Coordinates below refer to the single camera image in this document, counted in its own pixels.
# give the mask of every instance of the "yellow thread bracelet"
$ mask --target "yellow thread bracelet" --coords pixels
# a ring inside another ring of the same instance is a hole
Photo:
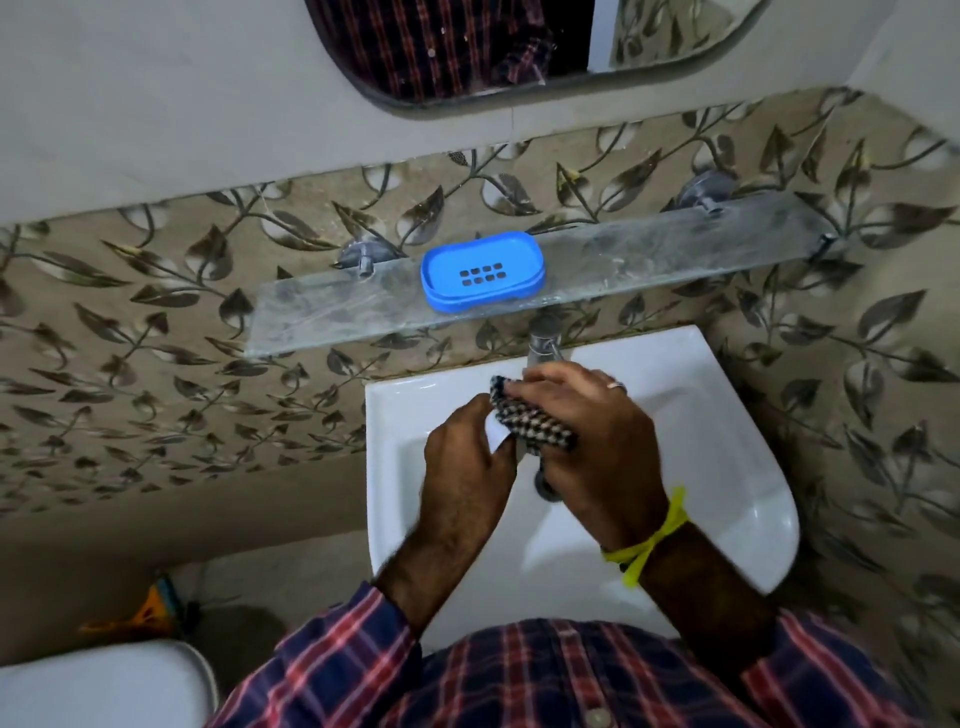
[[[666,513],[666,521],[663,522],[663,525],[653,536],[642,544],[630,546],[629,548],[621,548],[619,551],[612,551],[610,553],[604,552],[603,557],[607,561],[612,561],[615,564],[630,564],[623,574],[623,586],[628,589],[633,589],[638,586],[640,583],[640,572],[643,571],[643,567],[646,566],[647,559],[650,558],[650,553],[654,550],[654,546],[690,520],[690,517],[684,510],[684,496],[686,496],[686,488],[684,486],[681,485],[673,489],[673,495],[670,497],[670,508]]]

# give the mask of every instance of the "wallpaper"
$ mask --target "wallpaper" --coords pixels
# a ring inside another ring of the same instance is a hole
[[[3,231],[0,511],[81,518],[101,499],[335,468],[365,446],[364,381],[522,353],[531,314],[246,360],[259,282],[323,270],[365,235],[420,255],[653,214],[710,168],[741,194],[796,191],[836,240],[807,262],[560,306],[565,337],[700,325],[794,486],[791,598],[960,719],[960,149],[846,89]]]
[[[794,596],[860,631],[937,724],[952,724],[960,149],[876,99],[833,100],[805,156],[778,134],[768,149],[837,242],[738,274],[726,291],[736,310],[708,339],[795,489],[811,549]]]
[[[695,56],[732,33],[758,3],[741,3],[734,16],[712,0],[620,0],[611,66],[640,68]]]
[[[0,513],[188,488],[365,446],[363,383],[520,352],[529,313],[247,360],[263,280],[376,235],[410,255],[652,214],[697,171],[755,172],[819,92],[16,226],[0,237]],[[723,280],[564,306],[587,341],[729,305]]]

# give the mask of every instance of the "floor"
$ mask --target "floor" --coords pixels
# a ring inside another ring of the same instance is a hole
[[[191,637],[223,693],[267,660],[285,634],[345,601],[372,576],[367,531],[270,546],[171,571],[201,605]]]

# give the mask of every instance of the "blue soap dish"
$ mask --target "blue soap dish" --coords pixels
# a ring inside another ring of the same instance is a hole
[[[441,313],[533,296],[545,281],[543,253],[526,232],[443,245],[428,251],[420,264],[423,293]]]

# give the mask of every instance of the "red plaid shirt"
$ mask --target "red plaid shirt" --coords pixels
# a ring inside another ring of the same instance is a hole
[[[427,658],[399,610],[364,585],[311,619],[210,726],[917,726],[869,658],[815,618],[780,617],[739,702],[684,649],[609,622],[531,619]]]
[[[335,52],[395,99],[461,96],[546,76],[540,0],[308,0]]]

